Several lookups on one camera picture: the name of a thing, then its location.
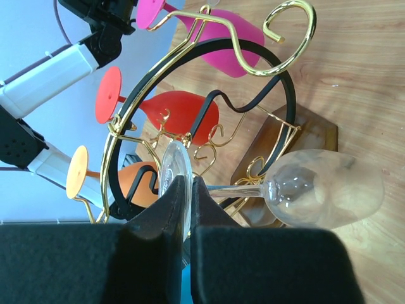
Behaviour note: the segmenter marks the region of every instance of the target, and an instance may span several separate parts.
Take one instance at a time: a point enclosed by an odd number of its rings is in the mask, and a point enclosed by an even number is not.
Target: white wall
[[[171,0],[170,4],[182,8],[184,1]],[[46,51],[54,51],[66,44],[53,15],[52,0],[0,0],[0,9],[0,79],[7,79],[42,58]],[[72,43],[90,33],[87,23],[60,5],[59,13]],[[131,36],[123,37],[123,51],[117,60],[55,96],[25,121],[69,156],[79,145],[86,145],[90,155],[89,169],[98,171],[108,132],[105,125],[97,123],[94,104],[105,71],[111,65],[121,68],[122,95],[128,95],[143,75],[167,53],[176,24],[176,20],[170,20],[156,32],[136,30]],[[137,113],[133,121],[141,129],[144,120],[144,114]],[[121,153],[134,150],[133,144],[125,143]],[[64,190],[40,177],[25,172],[0,172],[0,220],[86,218],[83,204],[68,199]]]

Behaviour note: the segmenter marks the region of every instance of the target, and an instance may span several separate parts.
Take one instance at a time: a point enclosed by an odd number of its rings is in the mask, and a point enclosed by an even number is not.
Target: wine glass
[[[191,194],[192,194],[192,168],[187,150],[180,141],[172,141],[162,158],[159,173],[159,197],[162,197],[170,184],[178,175],[184,176],[185,208],[184,208],[184,234],[187,238],[191,225]]]
[[[181,144],[171,143],[168,151],[174,145]],[[166,165],[161,168],[160,182],[166,185],[173,180],[174,173],[183,175],[191,168],[185,149],[178,148],[175,154],[166,152],[163,162]],[[369,217],[381,207],[384,197],[379,168],[347,154],[320,149],[283,155],[268,169],[261,184],[207,188],[212,197],[262,197],[283,223],[324,229]]]
[[[178,10],[174,6],[166,3],[165,0],[139,0],[137,5],[136,17],[137,26],[140,29],[149,28],[162,9],[166,10],[169,13]],[[241,16],[224,9],[212,9],[211,15],[231,21],[235,27],[239,39],[252,41],[260,44],[261,46],[264,46],[265,35],[261,31],[261,29],[255,27],[253,24],[243,19]],[[183,22],[183,24],[187,28],[187,31],[190,31],[194,19],[186,16],[176,17],[181,22]],[[196,32],[193,33],[191,39],[196,38]],[[229,37],[230,32],[226,26],[216,22],[208,22],[200,36],[200,41]],[[249,51],[242,51],[242,54],[246,62],[251,67],[255,67],[258,64],[260,59],[259,55],[251,53]],[[242,77],[247,74],[247,72],[239,64],[233,49],[215,51],[209,54],[202,55],[201,57],[209,65],[215,67],[216,69],[233,78]]]
[[[101,80],[97,92],[96,118],[100,124],[110,121],[118,102],[123,103],[126,100],[125,97],[120,96],[121,86],[120,69],[117,66],[109,68]],[[158,130],[166,114],[168,117],[164,122],[166,133],[163,134],[186,134],[190,131],[204,102],[205,97],[191,92],[170,91],[143,101],[139,108]],[[209,133],[218,124],[219,119],[218,105],[212,102],[192,139],[192,143],[200,146],[208,142]]]

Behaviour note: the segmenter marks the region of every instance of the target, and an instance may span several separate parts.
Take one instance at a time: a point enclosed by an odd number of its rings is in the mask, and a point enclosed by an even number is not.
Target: wooden table
[[[197,11],[204,3],[187,0],[185,10]],[[280,3],[221,0],[217,7],[232,10],[261,27],[267,14]],[[368,303],[404,303],[405,3],[400,0],[311,3],[318,15],[315,38],[304,56],[289,69],[297,102],[339,126],[339,151],[376,162],[385,174],[382,209],[335,232],[347,246]],[[275,20],[272,29],[284,35],[286,41],[279,46],[267,40],[266,46],[285,60],[302,40],[305,13],[288,10]],[[173,46],[184,37],[185,28],[179,23]],[[241,104],[265,83],[266,79],[252,76],[231,79],[198,58],[168,76],[157,93],[176,89],[207,95],[213,89],[221,89],[235,104]],[[221,100],[217,103],[225,136],[229,136],[240,116],[230,113]],[[278,87],[261,105],[273,111],[284,103]],[[207,184],[229,183],[265,118],[259,110],[247,114],[243,132],[226,149],[218,149],[219,161],[204,176]],[[155,134],[156,130],[147,122],[143,138]],[[162,141],[157,149],[159,156],[163,155],[167,142]],[[145,149],[138,147],[137,152],[142,159],[150,160]],[[194,166],[198,172],[203,167],[196,163]]]

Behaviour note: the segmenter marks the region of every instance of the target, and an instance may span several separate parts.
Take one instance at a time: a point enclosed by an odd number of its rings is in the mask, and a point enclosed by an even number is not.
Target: wooden base
[[[286,106],[283,106],[273,112],[274,115],[285,117]],[[293,142],[287,148],[286,153],[300,149],[325,149],[337,151],[338,145],[338,127],[319,115],[309,111],[303,106],[297,105],[297,115],[295,125],[300,125]],[[281,123],[272,117],[268,117],[262,128],[258,132],[251,147],[247,150],[242,161],[236,168],[231,177],[231,184],[239,179],[246,177],[246,168],[250,162],[257,156],[268,158],[273,149],[278,130]],[[265,205],[263,198],[251,198],[240,209],[240,215],[251,227],[281,227],[283,223],[275,218],[271,211]]]

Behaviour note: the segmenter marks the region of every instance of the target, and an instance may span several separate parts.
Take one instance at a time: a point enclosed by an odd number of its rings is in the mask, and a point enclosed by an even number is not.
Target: black metal ring
[[[250,111],[251,109],[253,109],[255,106],[257,106],[280,80],[281,80],[281,78],[278,75],[274,76],[264,86],[264,88],[262,88],[262,90],[259,92],[259,94],[257,94],[256,97],[252,99],[251,102],[249,102],[245,106],[241,106],[240,108],[236,108],[230,101],[228,95],[226,95],[221,90],[217,89],[217,90],[211,91],[210,93],[208,93],[207,97],[205,97],[204,104],[201,106],[200,112],[198,113],[198,116],[191,127],[190,133],[191,133],[192,138],[195,136],[196,132],[198,131],[199,126],[201,125],[205,115],[207,114],[209,106],[211,105],[211,103],[214,101],[214,99],[216,97],[221,96],[223,98],[224,102],[227,104],[228,108],[230,108],[232,111],[234,111],[236,113],[246,113],[246,112]]]
[[[128,191],[127,197],[125,198],[126,204],[119,205],[118,202],[115,201],[109,207],[109,212],[112,217],[120,220],[130,220],[145,210],[144,207],[132,204],[132,199],[134,198],[135,192],[138,189],[141,180],[148,172],[152,172],[151,180],[149,181],[149,188],[153,194],[158,194],[158,189],[154,188],[156,182],[158,181],[158,173],[152,166],[144,165],[139,169],[137,175],[132,181],[132,185]]]
[[[269,64],[271,64],[273,67],[276,65],[280,64],[280,60],[268,49],[266,49],[264,46],[261,46],[259,44],[256,44],[251,41],[246,41],[246,40],[239,40],[240,48],[241,50],[244,51],[250,51],[254,54],[259,55],[263,59],[265,59]],[[154,79],[154,82],[152,83],[152,86],[141,96],[140,102],[138,105],[135,107],[135,110],[129,115],[129,120],[132,119],[134,116],[136,110],[140,106],[141,102],[145,100],[146,96],[172,71],[174,71],[176,68],[184,65],[185,63],[200,57],[204,54],[212,53],[215,51],[221,51],[223,49],[233,49],[233,44],[231,39],[226,39],[226,38],[220,38],[220,39],[213,39],[213,40],[208,40],[208,41],[203,41],[199,42],[191,51],[189,51],[186,55],[181,57],[175,64],[170,66],[165,72],[163,72],[159,77]],[[134,102],[134,99],[138,96],[138,93],[142,90],[142,88],[152,80],[153,76],[165,65],[167,64],[170,60],[173,59],[175,56],[172,55],[171,57],[168,57],[165,61],[162,61],[158,66],[156,66],[153,70],[149,71],[148,73],[145,74],[144,78],[135,86],[135,88],[132,90],[132,92],[129,94],[127,100],[124,102],[122,108],[118,112],[119,116],[122,116],[130,107],[130,105]],[[285,95],[286,95],[286,100],[287,100],[287,112],[286,112],[286,117],[285,121],[294,124],[295,122],[295,117],[296,117],[296,94],[294,90],[294,85],[292,83],[292,79],[287,71],[280,73],[277,75],[277,77],[280,77],[280,81],[284,87]],[[282,149],[284,142],[287,137],[287,129],[284,129],[285,132],[282,133],[282,136],[280,138],[280,142],[278,143],[277,147],[275,148],[275,155],[273,158],[275,158],[278,155],[278,152]],[[120,132],[120,135],[124,135],[126,130],[123,130]],[[116,146],[114,148],[114,151],[111,154],[111,159],[110,159],[110,164],[109,164],[109,170],[108,170],[108,179],[109,179],[109,186],[111,189],[111,192],[113,193],[113,196],[115,198],[115,201],[119,203],[119,205],[126,204],[125,197],[121,191],[119,182],[118,182],[118,156],[120,154],[120,148],[121,148],[121,140],[117,140]],[[268,162],[269,167],[274,160],[270,159]]]

